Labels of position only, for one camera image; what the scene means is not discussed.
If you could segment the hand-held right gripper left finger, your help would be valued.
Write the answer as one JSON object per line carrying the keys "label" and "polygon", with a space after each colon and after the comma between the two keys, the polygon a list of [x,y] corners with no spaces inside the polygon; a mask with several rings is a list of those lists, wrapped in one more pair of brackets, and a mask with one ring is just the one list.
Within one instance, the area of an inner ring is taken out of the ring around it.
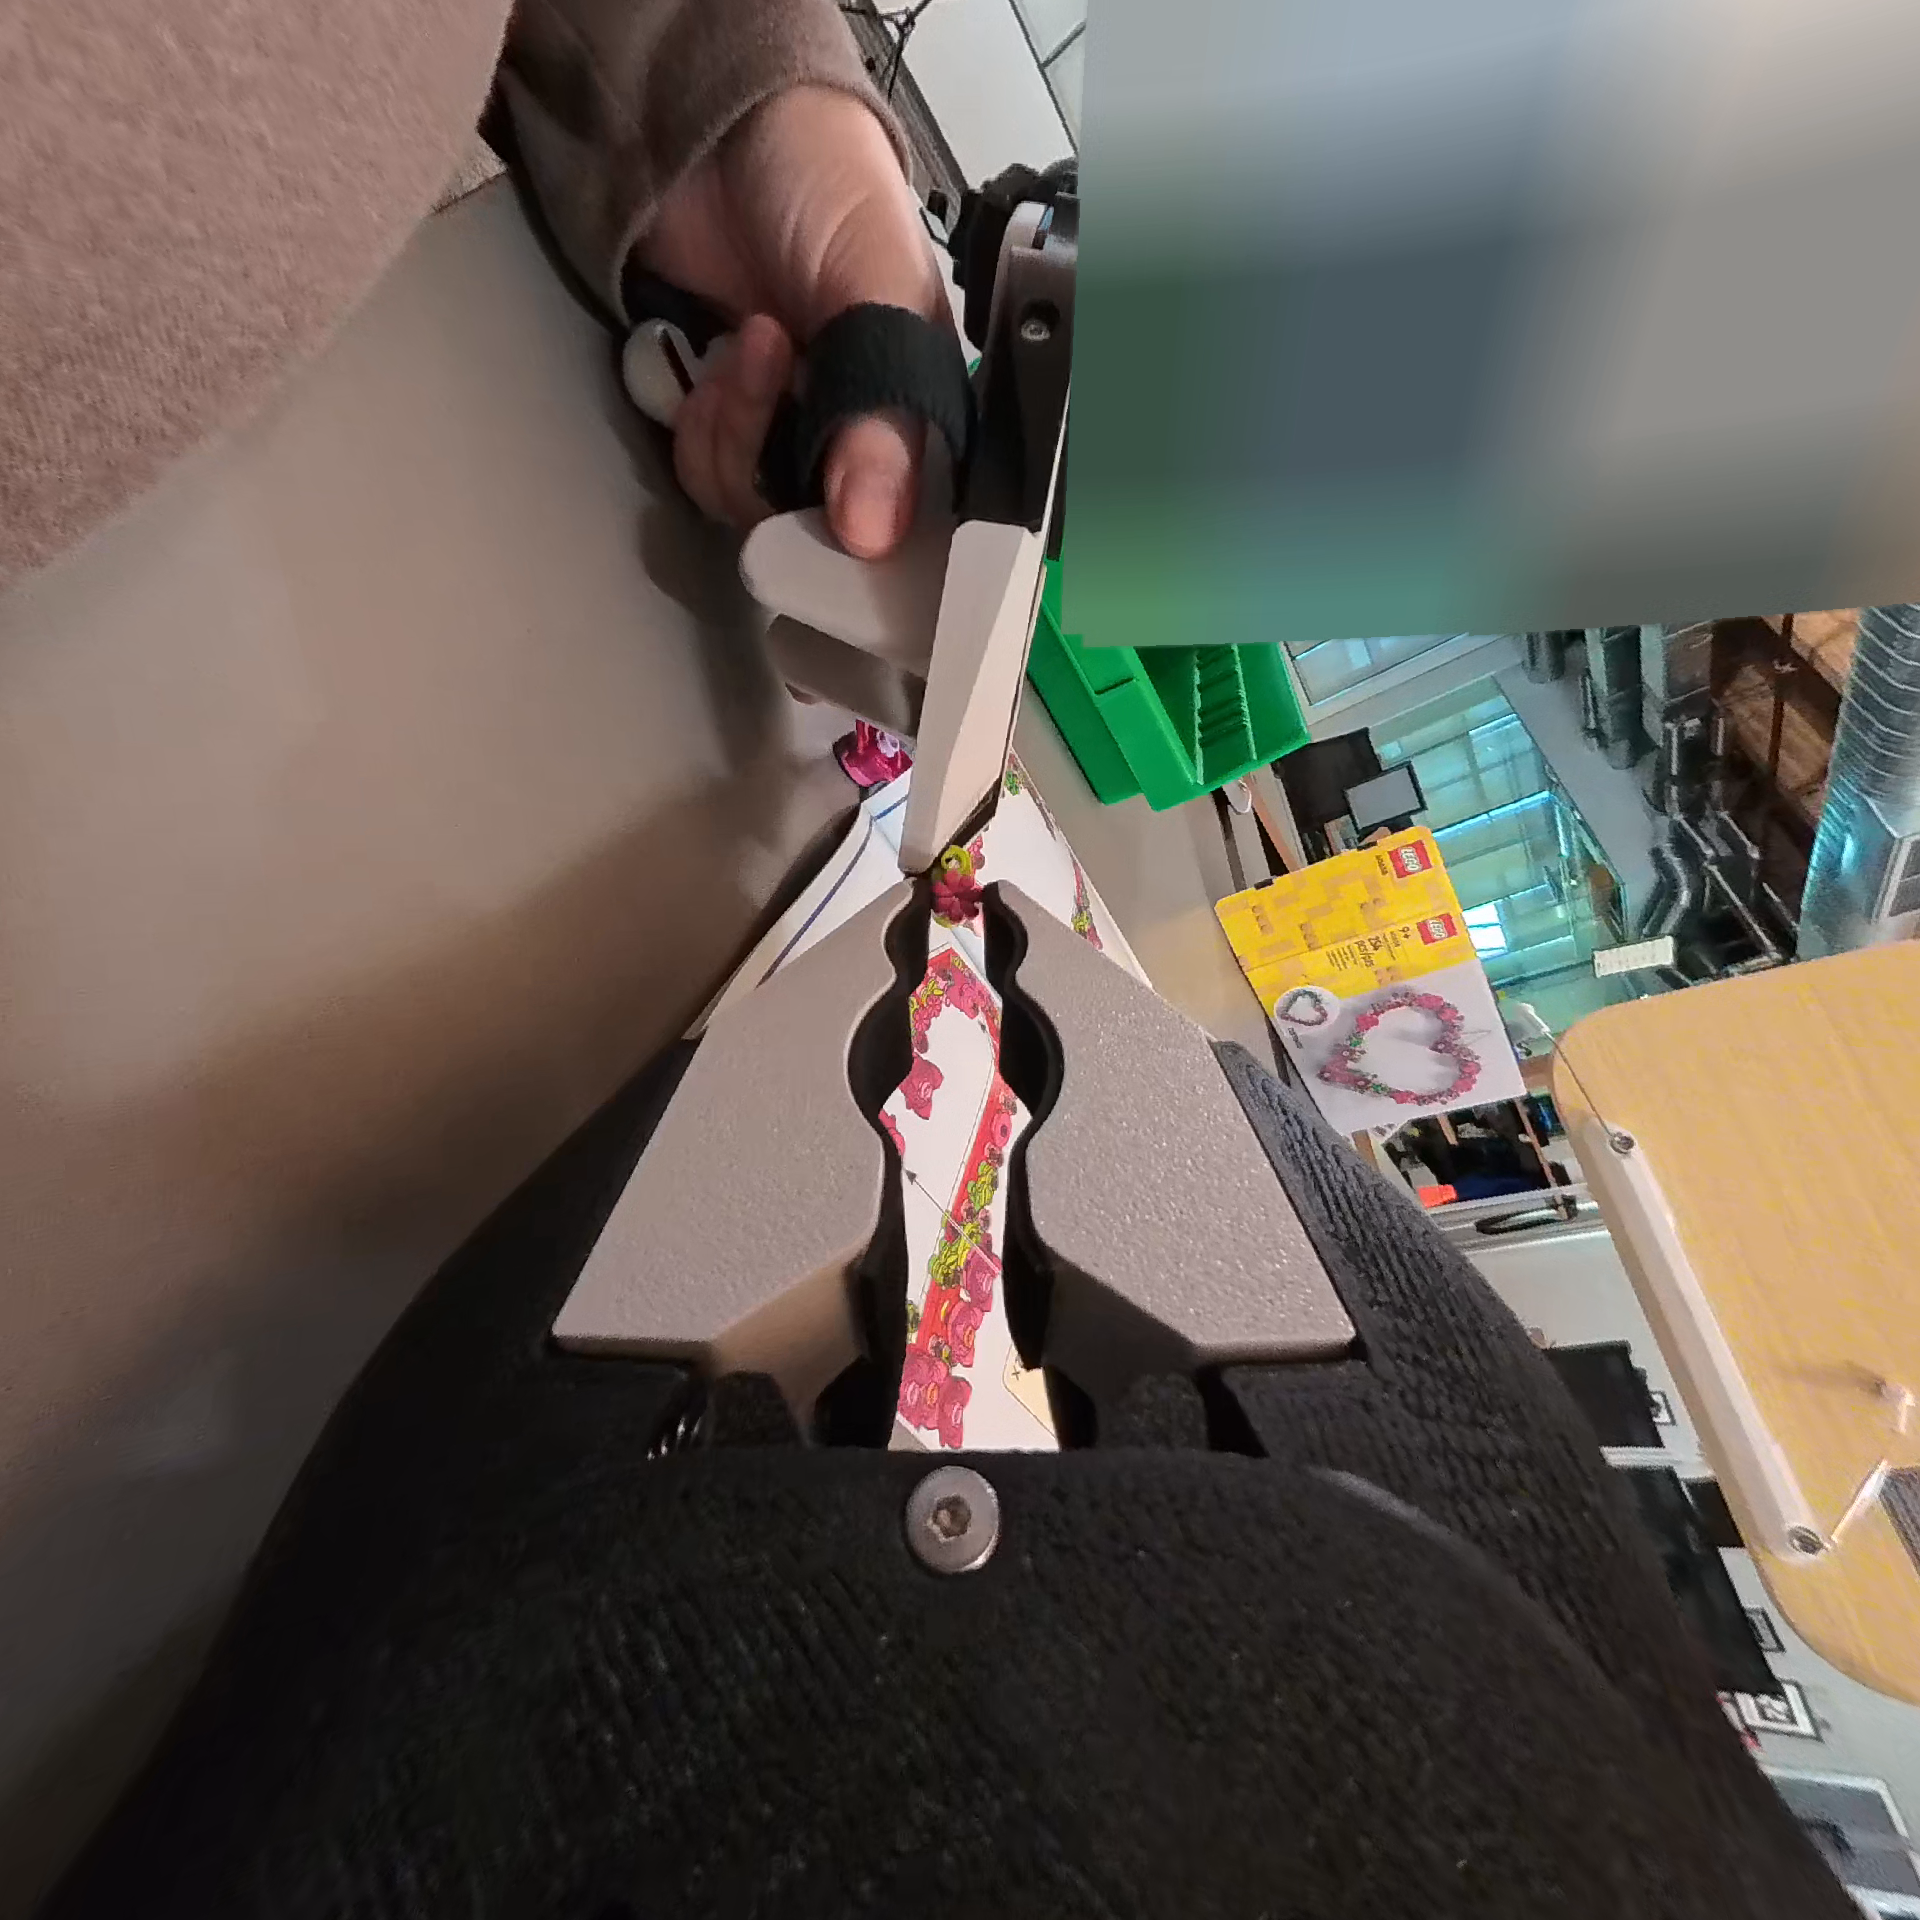
{"label": "hand-held right gripper left finger", "polygon": [[555,1341],[766,1377],[807,1437],[888,1445],[903,1367],[902,1147],[929,883],[909,878],[720,1009],[612,1204]]}

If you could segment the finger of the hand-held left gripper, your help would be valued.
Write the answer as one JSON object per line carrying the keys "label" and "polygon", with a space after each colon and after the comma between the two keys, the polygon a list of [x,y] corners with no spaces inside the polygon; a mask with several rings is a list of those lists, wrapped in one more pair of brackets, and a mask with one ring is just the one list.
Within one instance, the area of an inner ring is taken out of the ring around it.
{"label": "finger of the hand-held left gripper", "polygon": [[1042,600],[1045,539],[965,520],[948,546],[898,867],[926,875],[996,809]]}

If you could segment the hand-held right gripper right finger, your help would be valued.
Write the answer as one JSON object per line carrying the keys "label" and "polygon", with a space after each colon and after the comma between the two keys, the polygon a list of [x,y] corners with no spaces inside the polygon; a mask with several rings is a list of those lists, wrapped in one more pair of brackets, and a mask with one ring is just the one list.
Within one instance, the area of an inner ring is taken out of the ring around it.
{"label": "hand-held right gripper right finger", "polygon": [[1005,1173],[1005,1312],[1054,1437],[1140,1382],[1347,1362],[1357,1325],[1220,1045],[1017,885],[982,907],[999,1066],[1028,1110]]}

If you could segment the person's left forearm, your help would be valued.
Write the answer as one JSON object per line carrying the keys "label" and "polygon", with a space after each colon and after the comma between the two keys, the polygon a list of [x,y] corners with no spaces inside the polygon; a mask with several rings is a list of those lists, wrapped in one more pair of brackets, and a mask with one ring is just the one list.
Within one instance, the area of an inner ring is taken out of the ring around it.
{"label": "person's left forearm", "polygon": [[752,109],[792,86],[867,101],[909,179],[910,150],[839,5],[523,2],[495,75],[515,167],[543,221],[623,324],[637,324],[643,286],[701,300],[639,265],[637,242],[663,198]]}

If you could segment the lego instruction booklet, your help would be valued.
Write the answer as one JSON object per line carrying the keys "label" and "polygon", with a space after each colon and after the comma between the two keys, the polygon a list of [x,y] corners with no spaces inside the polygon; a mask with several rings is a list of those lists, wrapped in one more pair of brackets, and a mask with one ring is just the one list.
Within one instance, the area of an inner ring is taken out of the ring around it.
{"label": "lego instruction booklet", "polygon": [[[756,943],[706,1016],[735,1008],[898,881],[910,773],[863,795],[843,840]],[[1148,972],[1021,758],[1005,765],[982,827],[986,885],[1005,878],[1084,943]],[[880,1110],[902,1153],[909,1270],[905,1356],[893,1445],[926,1452],[1053,1452],[1047,1387],[1023,1366],[1003,1281],[1005,1167],[1031,1122],[999,1070],[1001,1000],[982,919],[931,919],[929,967],[910,1004],[914,1059]]]}

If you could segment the yellow lego box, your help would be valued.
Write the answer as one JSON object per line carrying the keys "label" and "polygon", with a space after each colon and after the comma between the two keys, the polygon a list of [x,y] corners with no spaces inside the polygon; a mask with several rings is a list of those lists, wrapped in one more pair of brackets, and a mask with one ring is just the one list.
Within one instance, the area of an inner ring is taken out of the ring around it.
{"label": "yellow lego box", "polygon": [[1428,827],[1239,890],[1215,912],[1338,1135],[1385,1139],[1525,1095],[1522,1057]]}

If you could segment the person's left hand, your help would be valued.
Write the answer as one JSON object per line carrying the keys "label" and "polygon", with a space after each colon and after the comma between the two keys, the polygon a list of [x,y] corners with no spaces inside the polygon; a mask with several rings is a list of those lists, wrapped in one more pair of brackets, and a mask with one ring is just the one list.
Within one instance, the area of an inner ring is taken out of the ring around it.
{"label": "person's left hand", "polygon": [[761,446],[798,352],[854,305],[952,331],[948,279],[885,124],[833,86],[752,109],[659,203],[635,258],[709,300],[726,337],[674,423],[678,473],[709,518],[772,514]]}

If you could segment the green plastic bin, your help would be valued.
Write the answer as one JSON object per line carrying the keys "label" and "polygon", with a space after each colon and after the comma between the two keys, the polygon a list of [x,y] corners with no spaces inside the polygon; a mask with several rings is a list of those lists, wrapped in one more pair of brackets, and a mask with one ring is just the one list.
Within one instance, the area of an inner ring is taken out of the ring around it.
{"label": "green plastic bin", "polygon": [[1063,618],[1063,570],[1042,564],[1028,681],[1099,802],[1170,810],[1309,743],[1277,645],[1087,645]]}

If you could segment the wooden book stand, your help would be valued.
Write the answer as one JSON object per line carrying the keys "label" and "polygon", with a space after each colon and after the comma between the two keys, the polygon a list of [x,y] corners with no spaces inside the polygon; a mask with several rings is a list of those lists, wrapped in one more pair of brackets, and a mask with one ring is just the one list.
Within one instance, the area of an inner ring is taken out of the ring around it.
{"label": "wooden book stand", "polygon": [[1786,1623],[1917,1700],[1917,945],[1582,1016],[1553,1098]]}

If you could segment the person's taupe sweater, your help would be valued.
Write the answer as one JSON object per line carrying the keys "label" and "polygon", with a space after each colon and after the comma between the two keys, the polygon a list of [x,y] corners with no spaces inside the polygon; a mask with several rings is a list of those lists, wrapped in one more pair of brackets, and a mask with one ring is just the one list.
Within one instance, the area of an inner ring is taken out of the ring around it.
{"label": "person's taupe sweater", "polygon": [[4,9],[10,587],[237,424],[468,155],[510,5]]}

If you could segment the silver ventilation duct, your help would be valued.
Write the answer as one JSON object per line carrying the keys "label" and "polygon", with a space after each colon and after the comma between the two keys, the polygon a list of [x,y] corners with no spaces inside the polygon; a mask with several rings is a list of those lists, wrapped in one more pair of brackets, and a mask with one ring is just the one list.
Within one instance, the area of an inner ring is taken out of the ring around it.
{"label": "silver ventilation duct", "polygon": [[1917,929],[1917,606],[1860,612],[1798,907],[1798,960]]}

